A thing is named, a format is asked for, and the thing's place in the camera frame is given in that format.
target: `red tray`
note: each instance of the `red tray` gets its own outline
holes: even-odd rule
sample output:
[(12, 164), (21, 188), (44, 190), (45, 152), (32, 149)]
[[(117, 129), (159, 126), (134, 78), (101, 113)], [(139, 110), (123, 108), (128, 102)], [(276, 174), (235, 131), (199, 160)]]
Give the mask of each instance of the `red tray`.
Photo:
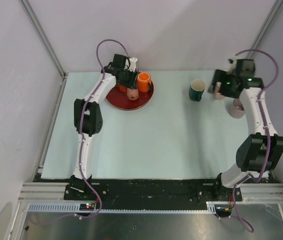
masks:
[(121, 110), (135, 110), (145, 106), (149, 100), (152, 98), (154, 93), (154, 84), (151, 83), (152, 92), (142, 92), (139, 91), (139, 97), (136, 100), (129, 100), (126, 92), (120, 91), (118, 86), (115, 86), (108, 95), (106, 99), (108, 102), (113, 105), (115, 108)]

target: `white tabletop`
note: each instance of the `white tabletop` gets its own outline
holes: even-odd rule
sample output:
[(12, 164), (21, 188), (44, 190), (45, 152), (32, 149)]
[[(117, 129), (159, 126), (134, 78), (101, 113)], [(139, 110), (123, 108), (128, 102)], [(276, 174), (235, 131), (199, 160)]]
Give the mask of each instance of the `white tabletop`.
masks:
[[(246, 118), (229, 116), (232, 99), (216, 100), (205, 90), (201, 102), (189, 99), (193, 79), (207, 86), (214, 71), (150, 71), (154, 93), (144, 107), (124, 111), (105, 99), (103, 127), (92, 154), (93, 178), (215, 178), (235, 162), (248, 136)], [(84, 98), (98, 72), (70, 73), (41, 177), (67, 179), (74, 171), (78, 133), (74, 101)]]

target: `cable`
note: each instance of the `cable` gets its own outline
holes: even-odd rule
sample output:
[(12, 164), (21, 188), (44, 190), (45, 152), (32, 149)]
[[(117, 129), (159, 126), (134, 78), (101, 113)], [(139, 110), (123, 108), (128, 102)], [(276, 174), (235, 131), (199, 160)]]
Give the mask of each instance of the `cable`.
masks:
[[(99, 47), (102, 43), (104, 42), (115, 42), (115, 43), (118, 43), (119, 45), (122, 46), (122, 48), (124, 49), (124, 51), (126, 52), (126, 55), (127, 57), (129, 58), (129, 55), (128, 55), (128, 52), (126, 50), (126, 48), (124, 47), (124, 45), (122, 43), (120, 43), (119, 41), (117, 40), (114, 40), (114, 39), (105, 39), (103, 41), (101, 41), (98, 45), (97, 45), (97, 48), (96, 48), (96, 57), (97, 57), (97, 61), (101, 67), (101, 70), (102, 70), (102, 80), (105, 79), (105, 69), (103, 68), (103, 65), (102, 65), (102, 62), (100, 60), (100, 57), (99, 57)], [(84, 146), (84, 141), (86, 140), (85, 139), (85, 136), (83, 134), (83, 122), (84, 122), (84, 115), (85, 115), (85, 111), (86, 111), (86, 107), (87, 107), (87, 104), (89, 103), (89, 101), (93, 98), (92, 96), (96, 93), (96, 91), (100, 88), (100, 86), (103, 84), (102, 81), (99, 82), (99, 84), (97, 85), (97, 87), (93, 90), (93, 92), (91, 93), (91, 95), (88, 97), (88, 99), (85, 101), (83, 107), (82, 107), (82, 110), (81, 110), (81, 116), (80, 116), (80, 122), (79, 122), (79, 134), (81, 135), (81, 144), (80, 144), (80, 148), (79, 148), (79, 171), (80, 171), (80, 174), (81, 174), (81, 177), (82, 177), (82, 180), (85, 182), (85, 184), (92, 190), (92, 192), (96, 195), (97, 199), (98, 199), (98, 202), (99, 202), (99, 208), (96, 212), (93, 212), (91, 213), (90, 215), (88, 216), (81, 216), (79, 217), (79, 219), (90, 219), (90, 218), (93, 218), (95, 217), (101, 210), (102, 210), (102, 207), (103, 207), (103, 203), (102, 203), (102, 199), (100, 197), (100, 195), (97, 193), (97, 191), (92, 187), (92, 185), (90, 185), (90, 183), (86, 180), (86, 177), (84, 175), (84, 171), (83, 171), (83, 163), (82, 163), (82, 153), (83, 153), (83, 146)], [(60, 217), (57, 217), (56, 219), (54, 220), (51, 220), (51, 221), (48, 221), (48, 222), (43, 222), (43, 223), (36, 223), (32, 220), (31, 216), (29, 217), (29, 221), (34, 224), (34, 225), (37, 225), (37, 226), (43, 226), (43, 225), (48, 225), (48, 224), (52, 224), (60, 219), (63, 219), (63, 218), (66, 218), (66, 217), (70, 217), (70, 216), (78, 216), (76, 213), (75, 214), (65, 214), (65, 215), (62, 215)]]
[(235, 54), (235, 56), (238, 56), (242, 53), (245, 53), (245, 52), (258, 52), (258, 53), (261, 53), (261, 54), (264, 54), (266, 55), (267, 57), (269, 57), (272, 62), (274, 63), (275, 65), (275, 77), (273, 78), (273, 80), (268, 84), (266, 85), (257, 95), (257, 102), (258, 102), (258, 107), (260, 109), (260, 113), (261, 113), (261, 118), (262, 118), (262, 123), (263, 123), (263, 128), (265, 129), (265, 133), (266, 133), (266, 136), (267, 136), (267, 149), (266, 149), (266, 154), (265, 154), (265, 159), (264, 159), (264, 162), (261, 166), (261, 169), (260, 169), (260, 173), (259, 173), (259, 176), (257, 178), (255, 178), (252, 174), (248, 174), (246, 175), (244, 178), (242, 178), (241, 180), (239, 180), (238, 182), (235, 183), (235, 185), (233, 186), (232, 188), (232, 200), (233, 200), (233, 206), (237, 212), (237, 216), (232, 216), (232, 218), (235, 218), (235, 219), (238, 219), (240, 220), (241, 224), (243, 225), (243, 227), (250, 233), (253, 233), (254, 232), (254, 228), (253, 226), (247, 221), (245, 220), (244, 218), (242, 218), (241, 216), (241, 213), (239, 212), (238, 208), (237, 208), (237, 204), (236, 204), (236, 199), (235, 199), (235, 191), (236, 191), (236, 186), (244, 183), (246, 180), (248, 180), (249, 178), (252, 178), (253, 181), (255, 183), (259, 183), (259, 181), (262, 179), (263, 177), (263, 174), (265, 172), (265, 169), (266, 169), (266, 165), (267, 165), (267, 161), (268, 161), (268, 158), (269, 158), (269, 155), (270, 155), (270, 150), (271, 150), (271, 134), (270, 134), (270, 131), (269, 131), (269, 128), (268, 128), (268, 124), (267, 124), (267, 119), (266, 119), (266, 114), (265, 114), (265, 111), (264, 111), (264, 108), (263, 108), (263, 105), (262, 105), (262, 101), (261, 101), (261, 96), (262, 96), (262, 93), (268, 89), (277, 79), (278, 75), (279, 75), (279, 67), (278, 67), (278, 64), (276, 62), (276, 60), (270, 55), (268, 54), (267, 52), (265, 51), (262, 51), (262, 50), (258, 50), (258, 49), (247, 49), (247, 50), (243, 50), (243, 51), (240, 51), (238, 52), (237, 54)]

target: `teal mug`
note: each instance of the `teal mug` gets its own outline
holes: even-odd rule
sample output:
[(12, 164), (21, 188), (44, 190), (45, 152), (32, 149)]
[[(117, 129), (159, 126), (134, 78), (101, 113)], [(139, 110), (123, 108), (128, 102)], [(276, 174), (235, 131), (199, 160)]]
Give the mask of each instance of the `teal mug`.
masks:
[(206, 82), (204, 80), (195, 79), (191, 81), (188, 92), (190, 100), (200, 102), (205, 88)]

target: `robotic arm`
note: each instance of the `robotic arm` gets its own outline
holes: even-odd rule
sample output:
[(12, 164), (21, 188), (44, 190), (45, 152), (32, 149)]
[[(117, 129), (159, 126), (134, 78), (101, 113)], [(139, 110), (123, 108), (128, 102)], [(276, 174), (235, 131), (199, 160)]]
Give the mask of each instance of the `robotic arm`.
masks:
[[(116, 84), (130, 89), (137, 88), (137, 61), (138, 59), (135, 57), (115, 54), (113, 61), (104, 67), (104, 73), (100, 75), (98, 82), (89, 94), (84, 99), (75, 100), (74, 126), (78, 132), (79, 147), (77, 151), (76, 167), (69, 180), (71, 188), (80, 192), (85, 192), (85, 189), (87, 189), (86, 184), (82, 181), (82, 173), (86, 179), (92, 176), (91, 156), (94, 141), (96, 134), (101, 131), (103, 126), (103, 118), (99, 104)], [(88, 104), (86, 105), (81, 126), (82, 111), (87, 101)]]
[[(248, 124), (248, 138), (238, 148), (236, 164), (221, 174), (221, 184), (232, 188), (239, 180), (253, 172), (260, 172), (265, 161), (267, 151), (267, 133), (270, 135), (270, 150), (265, 171), (275, 169), (283, 153), (283, 136), (278, 136), (270, 120), (265, 92), (258, 99), (260, 91), (264, 88), (261, 78), (255, 77), (255, 62), (252, 59), (230, 60), (232, 64), (229, 71), (217, 69), (215, 71), (212, 87), (219, 82), (219, 92), (225, 97), (239, 99), (245, 110)], [(264, 126), (259, 101), (265, 115), (267, 126)]]

